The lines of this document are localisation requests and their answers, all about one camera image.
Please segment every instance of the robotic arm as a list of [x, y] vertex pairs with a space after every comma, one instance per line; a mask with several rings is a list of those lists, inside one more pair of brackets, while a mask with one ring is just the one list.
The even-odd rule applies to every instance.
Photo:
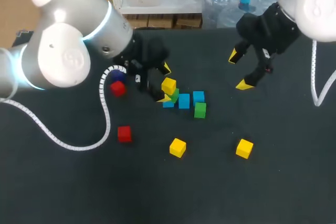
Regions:
[[[316, 41], [336, 41], [336, 0], [278, 0], [261, 16], [245, 14], [236, 27], [242, 40], [236, 44], [229, 62], [237, 63], [250, 46], [254, 47], [259, 62], [236, 87], [246, 90], [272, 72], [272, 55], [284, 53], [301, 33], [314, 40], [315, 50]], [[314, 102], [319, 106], [324, 97], [317, 102], [314, 81], [312, 86]]]
[[67, 88], [80, 84], [90, 71], [86, 45], [138, 76], [139, 89], [155, 101], [167, 100], [148, 83], [147, 71], [169, 73], [168, 51], [160, 39], [148, 43], [107, 0], [32, 0], [41, 17], [29, 43], [0, 50], [0, 98], [16, 90]]

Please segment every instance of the cable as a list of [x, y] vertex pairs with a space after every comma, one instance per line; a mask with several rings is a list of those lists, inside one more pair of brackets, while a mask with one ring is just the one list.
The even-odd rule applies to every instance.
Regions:
[[106, 101], [105, 101], [105, 95], [104, 95], [104, 84], [106, 81], [106, 77], [107, 75], [114, 70], [119, 70], [123, 73], [127, 73], [126, 68], [122, 67], [122, 66], [111, 66], [108, 69], [106, 69], [104, 71], [104, 73], [101, 76], [100, 82], [99, 82], [99, 97], [100, 97], [100, 102], [101, 105], [103, 107], [104, 110], [104, 114], [105, 114], [105, 120], [106, 120], [106, 130], [105, 130], [105, 134], [102, 137], [101, 140], [99, 140], [98, 142], [96, 142], [95, 144], [89, 145], [89, 146], [84, 146], [84, 147], [76, 147], [76, 146], [72, 146], [69, 144], [66, 144], [64, 142], [62, 142], [60, 139], [58, 139], [57, 137], [55, 137], [52, 132], [50, 132], [50, 130], [41, 122], [41, 120], [28, 108], [26, 108], [25, 106], [23, 106], [22, 104], [13, 101], [13, 100], [5, 100], [0, 98], [0, 103], [7, 103], [10, 104], [14, 107], [17, 107], [18, 109], [22, 110], [23, 112], [25, 112], [30, 118], [32, 118], [34, 120], [34, 122], [43, 130], [44, 133], [46, 133], [46, 135], [53, 140], [56, 144], [58, 144], [59, 146], [64, 147], [65, 149], [71, 150], [71, 151], [77, 151], [77, 152], [82, 152], [82, 151], [88, 151], [88, 150], [92, 150], [94, 148], [99, 147], [100, 145], [102, 145], [106, 139], [108, 138], [109, 134], [110, 134], [110, 130], [111, 130], [111, 121], [110, 121], [110, 114], [109, 114], [109, 109], [106, 105]]
[[326, 84], [324, 85], [320, 97], [317, 97], [316, 89], [315, 89], [315, 74], [316, 74], [316, 54], [317, 54], [317, 41], [313, 40], [312, 45], [312, 56], [311, 56], [311, 78], [310, 78], [310, 84], [311, 84], [311, 95], [313, 97], [313, 101], [315, 106], [319, 107], [324, 98], [326, 97], [331, 85], [336, 80], [336, 70], [327, 80]]

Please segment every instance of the stacked blocks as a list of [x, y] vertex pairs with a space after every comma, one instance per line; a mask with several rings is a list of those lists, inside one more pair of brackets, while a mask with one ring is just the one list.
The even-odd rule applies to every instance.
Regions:
[[180, 94], [178, 96], [178, 107], [179, 109], [189, 109], [190, 108], [190, 95]]
[[205, 102], [204, 91], [194, 91], [193, 92], [193, 102], [194, 102], [194, 106], [196, 105], [196, 102]]
[[175, 92], [172, 95], [169, 96], [172, 99], [172, 103], [177, 102], [177, 100], [179, 99], [179, 94], [180, 94], [180, 90], [175, 89]]
[[185, 142], [175, 138], [169, 147], [169, 152], [170, 154], [173, 154], [174, 156], [181, 158], [183, 153], [185, 152], [186, 147], [187, 144]]
[[176, 89], [176, 81], [171, 78], [165, 78], [163, 83], [161, 84], [161, 89], [167, 95], [173, 95]]
[[110, 74], [112, 77], [112, 83], [117, 81], [125, 82], [126, 74], [121, 72], [120, 70], [114, 70]]
[[248, 159], [252, 151], [252, 148], [253, 148], [253, 143], [246, 141], [245, 139], [241, 139], [238, 144], [236, 154], [238, 156]]
[[162, 103], [164, 108], [173, 108], [174, 107], [174, 103], [169, 101], [169, 102], [163, 102]]
[[196, 102], [195, 104], [195, 118], [205, 118], [206, 112], [206, 103], [204, 102]]
[[110, 90], [116, 97], [120, 97], [126, 93], [126, 87], [121, 81], [116, 81], [111, 84]]
[[118, 140], [120, 143], [130, 143], [132, 141], [131, 127], [129, 126], [118, 127]]

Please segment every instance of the black tabletop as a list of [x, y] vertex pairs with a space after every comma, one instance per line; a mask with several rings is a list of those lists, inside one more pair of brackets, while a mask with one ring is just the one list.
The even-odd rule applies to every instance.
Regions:
[[[235, 85], [256, 64], [253, 50], [227, 60], [234, 30], [144, 31], [171, 51], [171, 77], [181, 93], [204, 90], [206, 119], [164, 109], [129, 80], [124, 98], [106, 92], [111, 134], [99, 148], [68, 151], [22, 111], [0, 104], [0, 223], [197, 224], [332, 223], [336, 221], [336, 87], [317, 108], [310, 93], [311, 41], [303, 36], [274, 60], [258, 88]], [[336, 44], [319, 44], [317, 90], [336, 67]], [[98, 83], [110, 62], [92, 55], [90, 76], [71, 89], [20, 93], [66, 143], [99, 140], [105, 121]], [[130, 125], [134, 143], [117, 141]], [[169, 154], [175, 137], [187, 143]], [[248, 160], [235, 155], [253, 142]]]

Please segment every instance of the wooden floor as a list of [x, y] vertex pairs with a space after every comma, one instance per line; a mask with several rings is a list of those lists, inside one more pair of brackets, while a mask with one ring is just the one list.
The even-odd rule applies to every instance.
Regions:
[[[133, 27], [166, 27], [185, 28], [190, 25], [185, 15], [129, 15]], [[39, 19], [39, 12], [31, 0], [0, 0], [0, 47], [11, 47], [16, 32], [19, 30], [34, 30]], [[199, 27], [199, 15], [191, 16], [191, 27]]]

